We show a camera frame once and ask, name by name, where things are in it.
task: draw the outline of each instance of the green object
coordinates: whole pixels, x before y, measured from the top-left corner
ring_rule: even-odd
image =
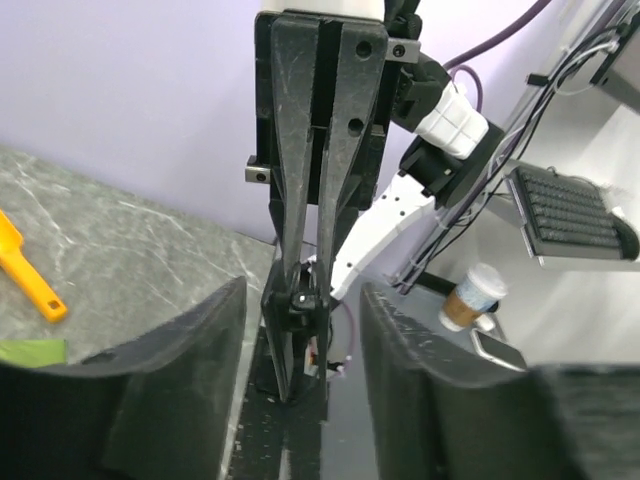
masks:
[[[65,340],[0,340],[0,360],[38,368],[67,363]]]

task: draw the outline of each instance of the black keyboard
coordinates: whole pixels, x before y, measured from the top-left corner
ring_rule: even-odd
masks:
[[[612,215],[594,185],[531,166],[514,169],[509,184],[534,255],[622,258]]]

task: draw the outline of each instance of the yellow spatula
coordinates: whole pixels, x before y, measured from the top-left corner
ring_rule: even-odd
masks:
[[[0,267],[22,288],[49,322],[59,322],[67,314],[67,307],[24,258],[20,251],[23,242],[20,232],[0,210]]]

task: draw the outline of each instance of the screw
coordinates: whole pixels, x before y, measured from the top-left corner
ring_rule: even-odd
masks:
[[[396,45],[395,47],[393,47],[393,56],[400,58],[400,57],[404,57],[406,50],[404,48],[404,45]]]

